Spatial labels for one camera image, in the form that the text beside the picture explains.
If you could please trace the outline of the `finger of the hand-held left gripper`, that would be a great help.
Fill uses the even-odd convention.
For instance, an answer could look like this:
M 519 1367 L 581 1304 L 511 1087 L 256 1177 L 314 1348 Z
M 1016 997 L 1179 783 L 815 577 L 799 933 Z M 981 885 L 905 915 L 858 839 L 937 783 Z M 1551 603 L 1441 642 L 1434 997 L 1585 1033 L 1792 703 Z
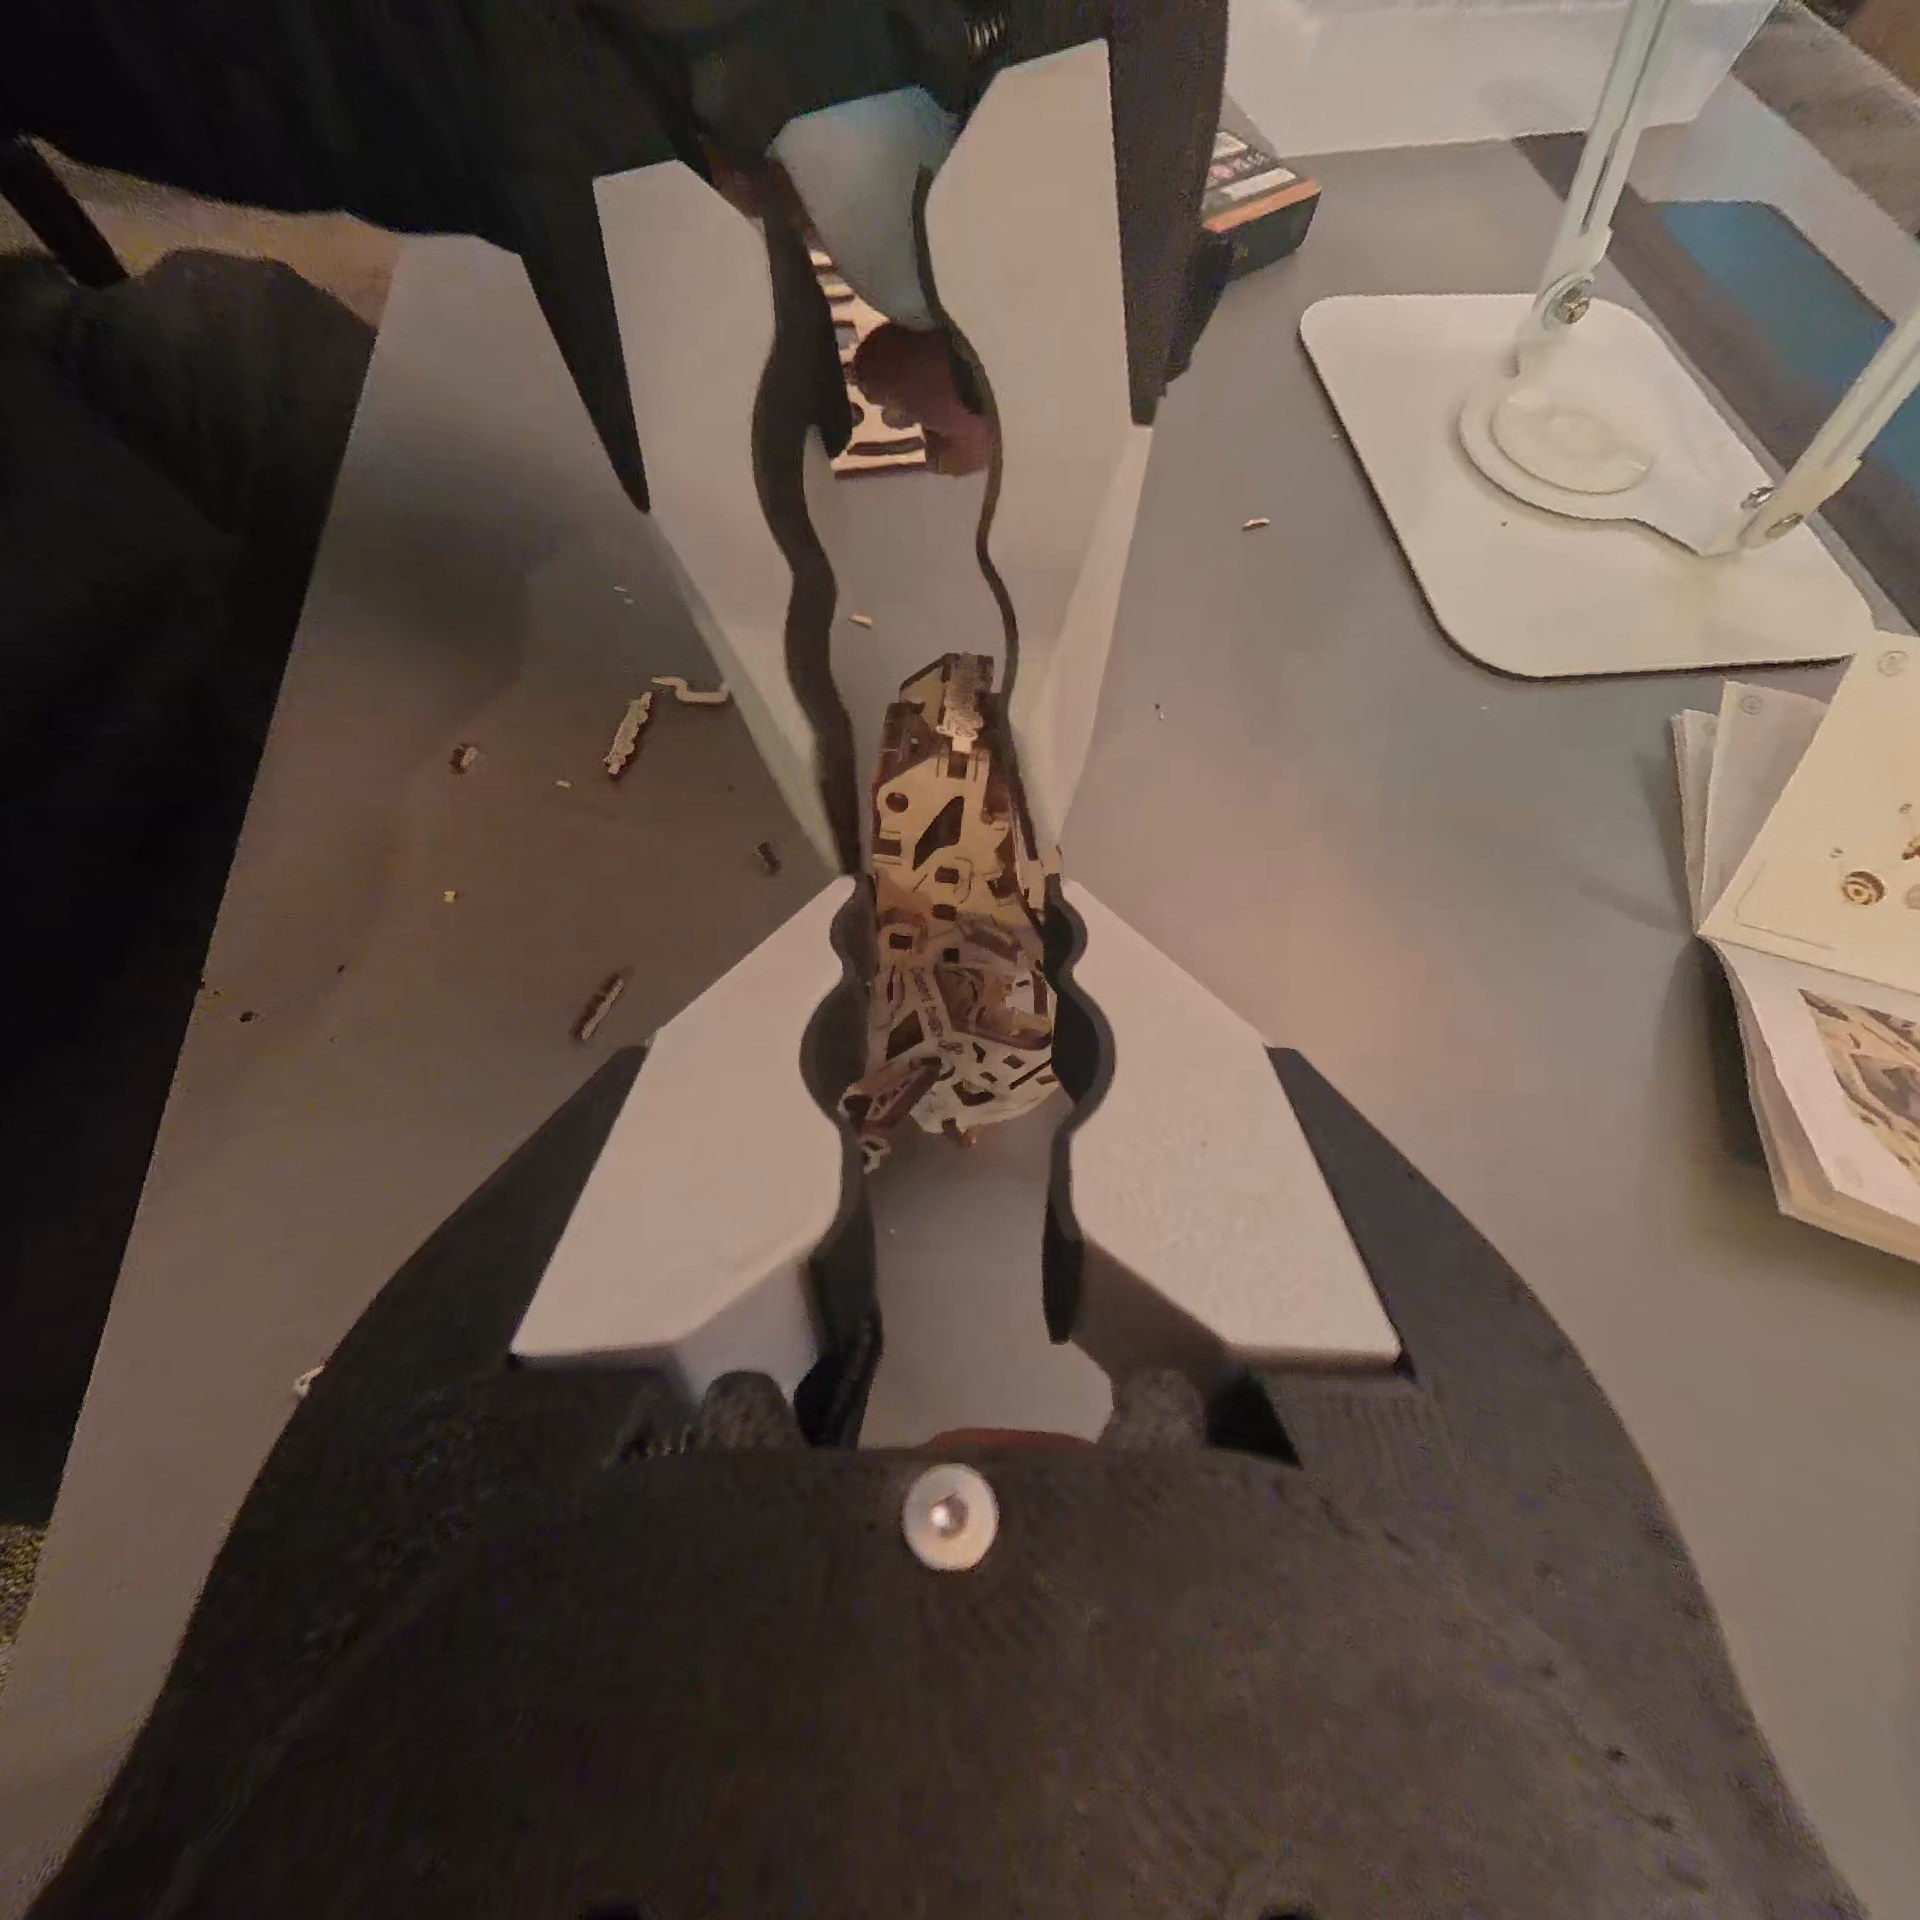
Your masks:
M 1128 360 L 1109 44 L 1000 72 L 919 226 L 930 295 L 993 400 L 979 555 L 1010 629 L 1002 709 L 1027 819 L 1058 872 L 1152 444 Z
M 803 240 L 683 162 L 595 184 L 649 514 L 799 827 L 861 869 L 858 743 L 833 679 L 833 543 L 849 428 L 829 299 Z

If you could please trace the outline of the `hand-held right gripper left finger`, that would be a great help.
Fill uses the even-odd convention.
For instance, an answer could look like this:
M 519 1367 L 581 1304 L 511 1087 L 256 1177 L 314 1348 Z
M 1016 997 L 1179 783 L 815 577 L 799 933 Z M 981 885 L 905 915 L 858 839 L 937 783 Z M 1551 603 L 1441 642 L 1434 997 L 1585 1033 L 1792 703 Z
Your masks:
M 867 1048 L 873 887 L 839 877 L 643 1051 L 515 1338 L 533 1367 L 637 1365 L 687 1403 L 774 1378 L 853 1445 L 880 1360 L 877 1232 L 841 1095 Z

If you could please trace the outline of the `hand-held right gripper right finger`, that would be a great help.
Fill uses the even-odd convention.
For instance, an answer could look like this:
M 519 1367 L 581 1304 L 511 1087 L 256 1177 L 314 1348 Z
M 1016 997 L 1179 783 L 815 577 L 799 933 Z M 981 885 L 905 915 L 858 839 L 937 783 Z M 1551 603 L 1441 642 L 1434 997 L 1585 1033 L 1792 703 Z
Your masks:
M 1353 1232 L 1253 1024 L 1087 887 L 1048 887 L 1048 1335 L 1104 1373 L 1385 1373 Z

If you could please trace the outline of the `wooden cutout parts sheet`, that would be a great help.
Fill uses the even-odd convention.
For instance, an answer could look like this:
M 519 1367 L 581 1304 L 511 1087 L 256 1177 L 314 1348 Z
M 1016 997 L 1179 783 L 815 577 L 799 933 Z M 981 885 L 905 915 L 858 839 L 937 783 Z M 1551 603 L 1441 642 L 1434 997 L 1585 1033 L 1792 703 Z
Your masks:
M 833 474 L 853 480 L 928 468 L 922 424 L 870 395 L 858 379 L 858 353 L 887 325 L 887 317 L 853 289 L 833 255 L 815 237 L 807 240 L 807 259 L 831 308 L 849 399 L 849 444 L 833 455 Z

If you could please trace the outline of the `wooden model car chassis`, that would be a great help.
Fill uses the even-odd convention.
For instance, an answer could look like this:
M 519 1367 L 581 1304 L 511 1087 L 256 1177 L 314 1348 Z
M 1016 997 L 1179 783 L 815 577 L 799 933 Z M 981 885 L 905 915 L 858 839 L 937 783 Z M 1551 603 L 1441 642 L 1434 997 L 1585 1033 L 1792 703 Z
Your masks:
M 867 1059 L 841 1097 L 865 1170 L 905 1129 L 970 1140 L 1058 1083 L 1048 869 L 1002 760 L 1000 693 L 976 752 L 950 752 L 930 725 L 939 660 L 889 705 L 872 789 L 877 968 Z

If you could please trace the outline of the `black model kit box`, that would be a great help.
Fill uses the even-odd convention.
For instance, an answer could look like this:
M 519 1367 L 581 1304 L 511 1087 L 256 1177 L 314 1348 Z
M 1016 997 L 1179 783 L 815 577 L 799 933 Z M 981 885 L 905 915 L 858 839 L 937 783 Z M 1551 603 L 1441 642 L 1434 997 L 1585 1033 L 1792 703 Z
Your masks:
M 1322 185 L 1258 135 L 1219 129 L 1202 194 L 1202 231 L 1230 282 L 1295 256 L 1322 204 Z

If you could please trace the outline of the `person's left hand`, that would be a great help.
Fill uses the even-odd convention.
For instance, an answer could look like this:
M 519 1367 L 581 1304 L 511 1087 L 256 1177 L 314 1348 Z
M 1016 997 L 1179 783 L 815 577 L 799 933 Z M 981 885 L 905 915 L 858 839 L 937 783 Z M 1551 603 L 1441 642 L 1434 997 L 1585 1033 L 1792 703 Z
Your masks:
M 1000 431 L 946 328 L 887 320 L 855 349 L 853 373 L 870 399 L 922 432 L 930 472 L 974 476 L 993 467 Z

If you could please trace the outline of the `clear plastic organizer box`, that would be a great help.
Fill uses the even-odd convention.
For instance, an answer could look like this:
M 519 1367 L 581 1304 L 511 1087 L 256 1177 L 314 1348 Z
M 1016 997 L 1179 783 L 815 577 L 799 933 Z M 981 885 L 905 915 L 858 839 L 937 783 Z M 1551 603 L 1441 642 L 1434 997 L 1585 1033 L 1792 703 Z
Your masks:
M 1625 3 L 1232 3 L 1225 90 L 1285 159 L 1587 133 Z

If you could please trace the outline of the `white instruction booklet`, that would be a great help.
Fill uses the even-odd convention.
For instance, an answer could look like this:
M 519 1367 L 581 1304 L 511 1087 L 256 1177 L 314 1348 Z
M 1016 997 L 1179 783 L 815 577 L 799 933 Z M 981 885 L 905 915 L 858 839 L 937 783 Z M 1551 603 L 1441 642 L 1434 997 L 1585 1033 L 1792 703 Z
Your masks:
M 1918 1263 L 1918 641 L 1819 703 L 1671 721 L 1695 935 L 1733 997 L 1779 1212 Z

